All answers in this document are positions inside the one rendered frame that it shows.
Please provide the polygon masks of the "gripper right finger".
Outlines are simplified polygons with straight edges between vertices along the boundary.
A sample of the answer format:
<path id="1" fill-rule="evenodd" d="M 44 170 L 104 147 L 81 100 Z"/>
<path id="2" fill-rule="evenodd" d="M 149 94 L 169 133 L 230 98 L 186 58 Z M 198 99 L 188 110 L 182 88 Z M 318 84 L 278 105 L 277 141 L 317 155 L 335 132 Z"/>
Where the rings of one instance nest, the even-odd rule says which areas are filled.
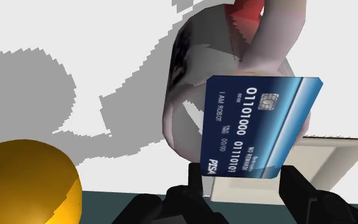
<path id="1" fill-rule="evenodd" d="M 316 189 L 293 165 L 281 167 L 279 196 L 297 224 L 358 224 L 358 208 Z"/>

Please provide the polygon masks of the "yellow bowl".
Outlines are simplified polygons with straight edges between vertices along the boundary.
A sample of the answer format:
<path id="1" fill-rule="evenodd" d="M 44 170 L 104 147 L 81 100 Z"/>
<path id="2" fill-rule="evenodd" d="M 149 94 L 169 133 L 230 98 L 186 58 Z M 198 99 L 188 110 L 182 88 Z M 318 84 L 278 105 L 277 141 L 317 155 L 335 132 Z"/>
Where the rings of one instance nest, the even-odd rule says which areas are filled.
<path id="1" fill-rule="evenodd" d="M 82 187 L 71 159 L 29 139 L 0 143 L 0 224 L 79 224 Z"/>

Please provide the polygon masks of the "cream square tray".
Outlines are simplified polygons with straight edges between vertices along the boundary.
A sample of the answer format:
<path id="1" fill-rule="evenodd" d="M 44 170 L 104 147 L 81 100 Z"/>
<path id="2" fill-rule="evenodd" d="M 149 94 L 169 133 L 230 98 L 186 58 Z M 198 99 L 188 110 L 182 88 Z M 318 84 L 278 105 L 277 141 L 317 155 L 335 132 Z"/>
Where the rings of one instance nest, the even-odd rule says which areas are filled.
<path id="1" fill-rule="evenodd" d="M 358 139 L 304 137 L 288 154 L 314 187 L 330 191 L 358 161 Z M 203 178 L 204 194 L 214 202 L 282 205 L 279 177 L 273 179 Z"/>

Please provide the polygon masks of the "blue bank card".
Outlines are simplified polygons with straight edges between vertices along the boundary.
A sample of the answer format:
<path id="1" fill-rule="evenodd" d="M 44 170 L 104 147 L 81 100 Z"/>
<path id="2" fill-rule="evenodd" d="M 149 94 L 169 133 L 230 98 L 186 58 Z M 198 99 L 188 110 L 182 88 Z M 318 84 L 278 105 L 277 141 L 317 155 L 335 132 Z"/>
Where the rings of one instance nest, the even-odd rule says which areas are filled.
<path id="1" fill-rule="evenodd" d="M 202 175 L 275 178 L 323 82 L 313 77 L 212 76 L 207 80 Z"/>

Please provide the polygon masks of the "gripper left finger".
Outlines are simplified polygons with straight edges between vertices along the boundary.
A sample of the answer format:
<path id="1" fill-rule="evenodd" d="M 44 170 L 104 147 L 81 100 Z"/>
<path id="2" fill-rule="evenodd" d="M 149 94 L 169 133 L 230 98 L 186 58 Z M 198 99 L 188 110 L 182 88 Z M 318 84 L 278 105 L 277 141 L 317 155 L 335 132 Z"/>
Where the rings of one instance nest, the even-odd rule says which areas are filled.
<path id="1" fill-rule="evenodd" d="M 169 188 L 165 198 L 143 193 L 135 196 L 111 224 L 228 224 L 203 198 L 199 163 L 188 166 L 188 184 Z"/>

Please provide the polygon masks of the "grey mug with red inside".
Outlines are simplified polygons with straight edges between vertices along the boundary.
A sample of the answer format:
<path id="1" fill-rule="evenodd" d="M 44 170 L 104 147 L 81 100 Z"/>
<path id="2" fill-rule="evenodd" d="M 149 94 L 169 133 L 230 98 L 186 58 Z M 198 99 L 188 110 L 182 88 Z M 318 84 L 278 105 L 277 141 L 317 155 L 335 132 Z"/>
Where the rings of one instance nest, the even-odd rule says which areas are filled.
<path id="1" fill-rule="evenodd" d="M 202 135 L 185 102 L 204 109 L 213 75 L 293 76 L 286 56 L 302 31 L 307 0 L 234 0 L 205 8 L 177 33 L 162 131 L 182 158 L 199 162 Z"/>

